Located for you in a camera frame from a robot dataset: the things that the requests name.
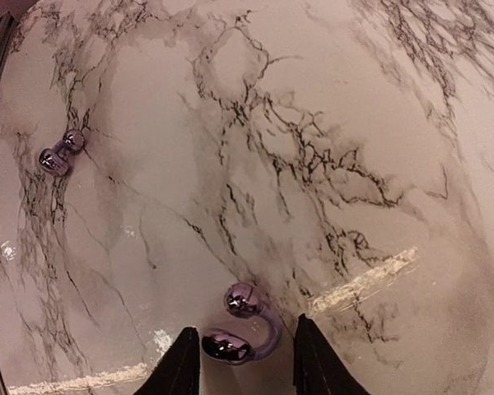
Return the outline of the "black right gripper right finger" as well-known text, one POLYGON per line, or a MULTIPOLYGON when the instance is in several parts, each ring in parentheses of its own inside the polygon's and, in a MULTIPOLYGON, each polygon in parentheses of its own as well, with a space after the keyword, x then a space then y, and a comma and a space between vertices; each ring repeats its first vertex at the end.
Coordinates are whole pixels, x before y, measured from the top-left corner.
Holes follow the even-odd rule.
POLYGON ((301 314, 293 342, 298 395, 370 395, 348 371, 316 323, 301 314))

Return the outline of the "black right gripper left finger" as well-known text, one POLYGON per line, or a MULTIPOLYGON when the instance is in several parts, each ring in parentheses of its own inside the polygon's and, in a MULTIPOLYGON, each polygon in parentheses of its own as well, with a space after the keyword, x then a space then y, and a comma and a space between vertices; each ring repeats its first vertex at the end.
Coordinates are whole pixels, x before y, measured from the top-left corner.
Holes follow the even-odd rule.
POLYGON ((199 395, 198 331, 184 328, 134 395, 199 395))

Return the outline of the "purple earbud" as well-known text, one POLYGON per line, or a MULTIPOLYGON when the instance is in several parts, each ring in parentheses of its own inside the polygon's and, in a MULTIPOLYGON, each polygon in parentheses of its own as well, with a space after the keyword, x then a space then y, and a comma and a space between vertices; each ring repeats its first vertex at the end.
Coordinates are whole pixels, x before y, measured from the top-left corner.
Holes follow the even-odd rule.
POLYGON ((243 365, 277 349, 284 324, 263 292, 237 282, 226 291, 223 303, 231 318, 203 331, 201 346, 207 356, 228 365, 243 365))
POLYGON ((69 129, 52 148, 42 150, 38 158, 39 166, 54 177, 63 177, 71 169, 70 157, 81 152, 85 143, 82 131, 69 129))

